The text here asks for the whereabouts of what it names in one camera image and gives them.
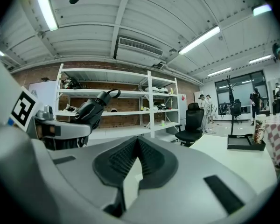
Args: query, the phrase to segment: window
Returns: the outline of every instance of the window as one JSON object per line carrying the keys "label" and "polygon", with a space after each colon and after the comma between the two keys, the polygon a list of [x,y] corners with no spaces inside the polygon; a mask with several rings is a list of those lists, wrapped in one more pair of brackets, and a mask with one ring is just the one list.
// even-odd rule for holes
{"label": "window", "polygon": [[[230,83],[233,87],[234,99],[239,99],[242,103],[242,112],[250,112],[250,94],[253,92],[254,87],[258,88],[262,97],[262,108],[267,109],[268,94],[266,80],[262,71],[231,78]],[[227,81],[215,82],[215,86],[217,90],[219,114],[222,114],[220,105],[230,105]]]}

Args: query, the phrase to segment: checkered cloth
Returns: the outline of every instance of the checkered cloth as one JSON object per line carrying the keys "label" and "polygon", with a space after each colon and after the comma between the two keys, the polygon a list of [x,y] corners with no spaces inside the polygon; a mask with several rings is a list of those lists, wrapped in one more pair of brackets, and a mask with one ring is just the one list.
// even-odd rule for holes
{"label": "checkered cloth", "polygon": [[268,139],[273,146],[275,164],[280,163],[280,114],[266,118],[266,131]]}

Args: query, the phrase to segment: white shelving unit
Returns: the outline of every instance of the white shelving unit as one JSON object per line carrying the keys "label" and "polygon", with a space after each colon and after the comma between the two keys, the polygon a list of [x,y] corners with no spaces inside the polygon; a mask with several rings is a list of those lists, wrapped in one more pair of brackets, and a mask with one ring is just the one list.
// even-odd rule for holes
{"label": "white shelving unit", "polygon": [[[154,138],[155,131],[175,127],[180,124],[179,116],[179,100],[178,100],[178,87],[176,78],[174,80],[168,80],[158,77],[152,77],[151,72],[147,71],[147,74],[138,74],[120,70],[105,70],[105,69],[86,69],[86,68],[73,68],[64,69],[63,63],[60,66],[57,76],[56,86],[56,116],[75,116],[75,112],[65,112],[59,110],[59,98],[61,95],[67,95],[69,98],[94,98],[101,91],[107,92],[108,90],[100,89],[62,89],[60,87],[61,75],[65,74],[68,77],[73,77],[79,82],[100,82],[100,83],[118,83],[118,84],[133,84],[138,85],[137,91],[125,91],[120,90],[121,95],[119,98],[136,98],[139,100],[139,110],[137,111],[121,111],[121,112],[103,112],[102,116],[119,116],[119,115],[139,115],[140,125],[128,126],[128,127],[115,127],[115,128],[97,128],[92,131],[89,136],[90,140],[121,138],[132,135],[141,135],[149,133],[150,137]],[[171,85],[173,87],[173,94],[161,94],[153,93],[152,87],[166,87]],[[143,90],[143,87],[148,86],[148,92]],[[140,107],[143,106],[143,99],[149,100],[149,111],[141,111]],[[171,107],[169,110],[154,110],[154,99],[163,99],[165,104]],[[154,114],[164,115],[165,124],[154,122]],[[150,122],[148,124],[143,123],[143,115],[149,114]],[[174,135],[164,133],[164,135],[158,134],[156,136],[161,140],[174,140]]]}

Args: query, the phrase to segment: brick wall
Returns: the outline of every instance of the brick wall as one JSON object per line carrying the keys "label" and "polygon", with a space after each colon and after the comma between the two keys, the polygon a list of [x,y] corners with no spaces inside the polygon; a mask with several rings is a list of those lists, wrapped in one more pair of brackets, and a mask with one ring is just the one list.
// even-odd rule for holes
{"label": "brick wall", "polygon": [[[109,70],[123,70],[128,72],[135,72],[140,74],[147,74],[146,69],[125,65],[125,64],[116,64],[116,63],[106,63],[106,62],[64,62],[64,68],[94,68],[94,69],[109,69]],[[46,66],[39,66],[36,68],[19,71],[12,74],[14,79],[25,88],[29,88],[29,85],[32,83],[43,82],[41,78],[47,77],[49,80],[56,80],[57,74],[60,68],[60,63],[55,63]],[[172,76],[162,74],[157,71],[152,71],[152,76],[172,79]],[[111,84],[111,83],[95,83],[95,82],[85,82],[84,83],[88,89],[113,89],[118,88],[126,91],[137,91],[138,86],[136,85],[127,85],[127,84]],[[187,103],[194,102],[194,92],[199,91],[199,87],[191,84],[189,82],[177,79],[178,91],[181,94],[187,96]],[[60,97],[59,109],[63,110],[66,107],[66,104],[69,102],[67,96]],[[79,107],[83,102],[84,98],[71,98],[70,105]],[[106,110],[111,108],[116,108],[118,111],[134,111],[138,110],[139,102],[138,99],[114,99],[106,107]],[[58,117],[59,120],[68,121],[68,117]],[[143,115],[144,123],[149,121],[149,115]],[[164,120],[164,115],[158,117],[155,114],[155,122],[160,122]],[[130,126],[130,125],[139,125],[140,119],[139,115],[128,115],[128,116],[105,116],[102,117],[100,126],[101,128],[105,127],[119,127],[119,126]]]}

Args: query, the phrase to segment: ceiling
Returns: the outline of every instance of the ceiling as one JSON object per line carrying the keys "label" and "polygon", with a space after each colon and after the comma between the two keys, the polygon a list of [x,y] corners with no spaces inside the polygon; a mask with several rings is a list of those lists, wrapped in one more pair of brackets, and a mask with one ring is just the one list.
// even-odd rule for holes
{"label": "ceiling", "polygon": [[[263,0],[50,0],[58,30],[50,31],[37,0],[16,0],[0,24],[1,57],[16,72],[37,65],[70,60],[138,64],[198,84],[226,74],[208,74],[231,67],[228,74],[249,73],[268,61],[249,60],[272,53],[280,44],[280,26],[272,12],[252,15]],[[188,53],[178,51],[218,25],[221,32]],[[119,46],[125,37],[163,53]]]}

